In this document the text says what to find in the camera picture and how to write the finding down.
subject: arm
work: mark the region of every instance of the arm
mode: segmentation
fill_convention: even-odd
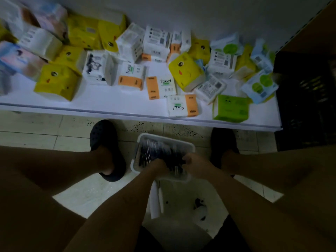
[[[152,161],[136,178],[107,199],[70,241],[71,251],[133,251],[157,176],[168,172],[163,160]]]
[[[186,171],[214,186],[252,251],[336,251],[316,230],[281,212],[209,161],[196,154],[187,154],[185,160]]]

